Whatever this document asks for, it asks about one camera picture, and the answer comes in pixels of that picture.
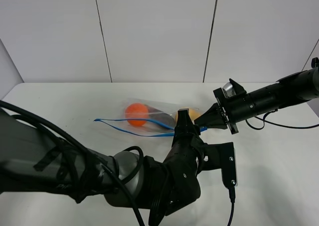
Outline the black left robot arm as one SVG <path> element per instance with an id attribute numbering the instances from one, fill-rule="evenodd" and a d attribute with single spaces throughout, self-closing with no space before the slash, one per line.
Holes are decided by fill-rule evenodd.
<path id="1" fill-rule="evenodd" d="M 148 209 L 149 225 L 200 197 L 197 175 L 204 142 L 185 111 L 179 111 L 171 150 L 163 162 L 131 146 L 107 156 L 83 146 L 51 122 L 12 104 L 0 104 L 1 192 L 47 192 L 80 203 L 103 195 L 114 207 Z"/>

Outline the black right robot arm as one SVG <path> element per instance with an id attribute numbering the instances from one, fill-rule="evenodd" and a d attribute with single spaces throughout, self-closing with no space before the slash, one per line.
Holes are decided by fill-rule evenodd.
<path id="1" fill-rule="evenodd" d="M 319 59 L 313 58 L 311 69 L 297 72 L 268 85 L 246 92 L 243 86 L 229 79 L 213 91 L 217 102 L 195 119 L 199 127 L 230 129 L 238 133 L 237 123 L 279 109 L 306 103 L 319 96 Z"/>

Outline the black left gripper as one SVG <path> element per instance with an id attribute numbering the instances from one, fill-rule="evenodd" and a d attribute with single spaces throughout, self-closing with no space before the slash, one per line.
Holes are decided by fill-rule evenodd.
<path id="1" fill-rule="evenodd" d="M 158 226 L 168 216 L 200 196 L 198 168 L 203 163 L 199 147 L 203 141 L 198 128 L 175 130 L 171 150 L 164 162 L 152 170 L 148 224 Z"/>

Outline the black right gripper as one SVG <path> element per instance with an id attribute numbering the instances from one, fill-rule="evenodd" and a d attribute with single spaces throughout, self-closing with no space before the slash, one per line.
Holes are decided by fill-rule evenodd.
<path id="1" fill-rule="evenodd" d="M 217 102 L 209 110 L 194 120 L 193 124 L 188 109 L 177 111 L 175 136 L 200 136 L 200 128 L 229 129 L 232 134 L 238 133 L 236 123 L 252 117 L 254 104 L 248 94 L 226 98 L 222 88 L 213 91 Z"/>

